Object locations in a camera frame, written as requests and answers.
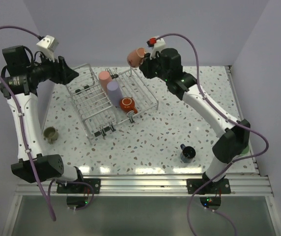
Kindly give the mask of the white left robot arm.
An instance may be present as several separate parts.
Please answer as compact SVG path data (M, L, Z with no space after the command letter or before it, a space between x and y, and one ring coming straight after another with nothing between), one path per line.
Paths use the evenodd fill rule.
M22 45L2 50L6 66L1 77L0 90L11 109L17 139L18 162L11 165L12 173L29 183L50 179L68 181L74 193L85 189L85 180L79 168L64 165L59 154L47 154L38 119L37 88L50 80L67 85L79 76L71 69L64 57L51 61L41 55L41 62L30 60L31 51Z

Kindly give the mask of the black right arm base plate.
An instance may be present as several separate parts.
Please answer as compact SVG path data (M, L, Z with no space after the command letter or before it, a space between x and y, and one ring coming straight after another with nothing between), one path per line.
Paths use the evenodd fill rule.
M186 180L186 186L188 194L193 194L199 187L201 187L204 183L206 183L203 179L197 178L189 178ZM205 195L205 194L230 194L231 188L229 184L229 180L227 178L223 178L218 182L211 182L201 190L197 192L197 194Z

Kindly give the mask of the dark blue glazed mug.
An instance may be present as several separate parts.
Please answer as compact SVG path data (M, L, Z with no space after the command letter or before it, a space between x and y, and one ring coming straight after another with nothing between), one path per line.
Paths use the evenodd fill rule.
M184 163L190 163L196 156L196 150L193 147L185 146L184 144L181 144L180 148L180 159Z

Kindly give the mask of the pink textured mug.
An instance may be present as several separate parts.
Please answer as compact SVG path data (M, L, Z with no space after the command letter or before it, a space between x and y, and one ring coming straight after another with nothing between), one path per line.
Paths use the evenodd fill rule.
M133 50L127 56L127 62L129 66L132 68L138 68L142 64L145 54L146 54L145 48L137 48Z

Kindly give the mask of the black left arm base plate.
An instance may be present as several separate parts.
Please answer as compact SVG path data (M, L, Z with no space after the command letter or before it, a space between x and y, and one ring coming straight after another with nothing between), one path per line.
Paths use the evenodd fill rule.
M58 183L56 192L58 194L99 194L101 187L100 178L84 178L85 184Z

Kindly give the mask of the light green tumbler cup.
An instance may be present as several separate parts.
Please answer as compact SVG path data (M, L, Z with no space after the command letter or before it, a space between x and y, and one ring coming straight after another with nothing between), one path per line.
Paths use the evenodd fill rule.
M249 147L249 145L247 145L247 146L244 148L244 150L242 150L242 152L239 154L239 157L241 157L241 156L246 156L246 155L248 155L249 152L250 152L250 147Z

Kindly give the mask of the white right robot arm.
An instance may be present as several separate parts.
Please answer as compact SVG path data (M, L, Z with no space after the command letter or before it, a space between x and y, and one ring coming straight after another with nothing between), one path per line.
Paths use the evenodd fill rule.
M197 111L215 131L219 139L212 147L214 157L203 173L202 181L204 191L215 192L225 176L225 167L247 148L250 123L231 116L214 100L211 101L214 107L211 107L199 92L197 79L183 70L181 56L176 49L166 48L156 52L153 59L146 53L139 69L148 79L157 77L164 81L169 92Z

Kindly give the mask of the grey beige mug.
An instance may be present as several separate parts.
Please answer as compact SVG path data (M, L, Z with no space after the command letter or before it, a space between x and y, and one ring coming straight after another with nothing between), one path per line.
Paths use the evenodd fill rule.
M57 129L51 126L51 127L47 127L43 131L43 136L49 144L53 144L58 139L59 133Z

